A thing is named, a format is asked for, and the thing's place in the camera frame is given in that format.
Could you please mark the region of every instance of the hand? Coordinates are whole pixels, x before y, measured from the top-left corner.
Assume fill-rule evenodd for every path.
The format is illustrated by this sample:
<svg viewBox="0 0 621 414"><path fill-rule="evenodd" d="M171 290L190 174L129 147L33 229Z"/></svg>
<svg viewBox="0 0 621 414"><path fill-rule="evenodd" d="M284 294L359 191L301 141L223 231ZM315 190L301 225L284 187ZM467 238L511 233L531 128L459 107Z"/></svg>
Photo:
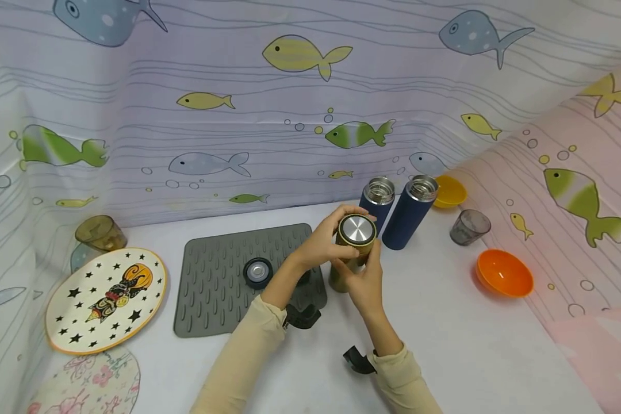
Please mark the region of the hand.
<svg viewBox="0 0 621 414"><path fill-rule="evenodd" d="M322 220L310 237L290 254L290 258L301 267L303 272L322 265L322 263L329 260L337 258L349 259L359 256L359 251L354 247L339 246L332 241L340 219L347 214L363 214L371 220L375 220L375 217L368 215L368 211L360 208L360 206L345 204L338 206L333 213Z"/></svg>
<svg viewBox="0 0 621 414"><path fill-rule="evenodd" d="M380 250L381 242L375 239L366 267L357 274L354 274L341 260L332 260L331 262L333 268L344 278L350 299L364 319L384 313Z"/></svg>

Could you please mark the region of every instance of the yellow fish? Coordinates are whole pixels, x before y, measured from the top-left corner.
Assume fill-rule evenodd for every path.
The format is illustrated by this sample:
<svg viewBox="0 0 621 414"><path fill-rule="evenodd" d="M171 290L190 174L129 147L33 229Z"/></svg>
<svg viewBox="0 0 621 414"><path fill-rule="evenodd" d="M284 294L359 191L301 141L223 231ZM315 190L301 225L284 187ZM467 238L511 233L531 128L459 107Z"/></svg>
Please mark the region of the yellow fish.
<svg viewBox="0 0 621 414"><path fill-rule="evenodd" d="M615 102L621 104L621 91L615 91L615 89L614 74L608 74L578 95L599 97L593 108L593 116L599 118L606 114Z"/></svg>
<svg viewBox="0 0 621 414"><path fill-rule="evenodd" d="M334 171L329 174L329 178L341 178L341 177L352 177L354 171Z"/></svg>
<svg viewBox="0 0 621 414"><path fill-rule="evenodd" d="M329 51L326 56L322 56L310 40L296 34L288 34L270 43L262 51L262 56L274 68L286 72L303 72L318 66L320 76L329 82L331 64L344 60L351 51L351 47L342 45Z"/></svg>
<svg viewBox="0 0 621 414"><path fill-rule="evenodd" d="M501 129L493 128L490 123L477 113L466 113L461 115L462 122L476 134L489 135L493 140L501 133Z"/></svg>
<svg viewBox="0 0 621 414"><path fill-rule="evenodd" d="M86 206L89 203L93 202L97 198L98 197L95 197L95 196L92 196L92 197L90 197L87 200L64 198L62 200L55 201L55 205L66 206L66 208L79 209L79 208L83 208L84 206Z"/></svg>
<svg viewBox="0 0 621 414"><path fill-rule="evenodd" d="M191 92L177 100L177 103L189 109L214 109L221 105L235 109L232 102L232 95L218 96L207 92Z"/></svg>
<svg viewBox="0 0 621 414"><path fill-rule="evenodd" d="M511 222L513 226L517 228L519 231L524 233L524 241L529 239L529 236L533 235L534 232L527 228L527 224L524 222L524 217L522 217L518 213L511 213Z"/></svg>

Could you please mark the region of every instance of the beige sleeve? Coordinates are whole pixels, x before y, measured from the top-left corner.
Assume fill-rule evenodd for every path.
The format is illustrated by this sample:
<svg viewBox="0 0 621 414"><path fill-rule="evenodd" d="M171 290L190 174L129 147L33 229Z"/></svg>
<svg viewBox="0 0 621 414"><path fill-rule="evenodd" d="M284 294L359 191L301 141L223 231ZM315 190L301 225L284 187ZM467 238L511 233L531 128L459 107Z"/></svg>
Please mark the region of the beige sleeve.
<svg viewBox="0 0 621 414"><path fill-rule="evenodd" d="M368 354L368 361L375 367L377 385L396 414L442 414L407 346L395 355Z"/></svg>
<svg viewBox="0 0 621 414"><path fill-rule="evenodd" d="M262 366L285 339L287 313L255 297L207 375L190 414L244 410Z"/></svg>

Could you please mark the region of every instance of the gold thermos bottle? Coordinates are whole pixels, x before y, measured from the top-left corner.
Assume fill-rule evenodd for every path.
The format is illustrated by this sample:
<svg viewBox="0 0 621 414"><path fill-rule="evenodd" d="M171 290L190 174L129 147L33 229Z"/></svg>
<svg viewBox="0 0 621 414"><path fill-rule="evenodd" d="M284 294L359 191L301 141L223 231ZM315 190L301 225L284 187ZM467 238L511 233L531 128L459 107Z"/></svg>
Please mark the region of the gold thermos bottle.
<svg viewBox="0 0 621 414"><path fill-rule="evenodd" d="M351 271L356 273L359 271L359 267L366 264L368 253L370 253L376 237L375 223L364 215L348 214L340 220L336 231L336 244L352 246L359 250L357 258L342 260ZM345 280L333 266L331 266L331 274L329 275L329 286L338 293L348 291Z"/></svg>

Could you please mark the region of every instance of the white table surface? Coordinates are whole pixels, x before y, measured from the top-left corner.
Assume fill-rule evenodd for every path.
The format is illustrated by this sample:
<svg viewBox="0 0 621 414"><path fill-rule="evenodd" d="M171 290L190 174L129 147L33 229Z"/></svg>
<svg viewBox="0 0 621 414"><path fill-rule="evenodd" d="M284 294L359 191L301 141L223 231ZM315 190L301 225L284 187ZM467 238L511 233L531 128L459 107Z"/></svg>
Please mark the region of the white table surface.
<svg viewBox="0 0 621 414"><path fill-rule="evenodd" d="M129 247L157 253L168 270L158 314L124 345L141 370L133 414L186 414L228 335L180 339L173 332L184 245L190 239L309 223L338 204L201 218L127 228ZM601 413L576 372L523 300L499 300L474 282L481 241L449 238L458 211L431 209L407 247L382 248L384 306L414 352L444 413ZM351 371L342 353L372 348L350 298L327 284L328 304L310 330L290 327L249 401L248 413L388 413L372 375ZM50 374L68 360L55 354Z"/></svg>

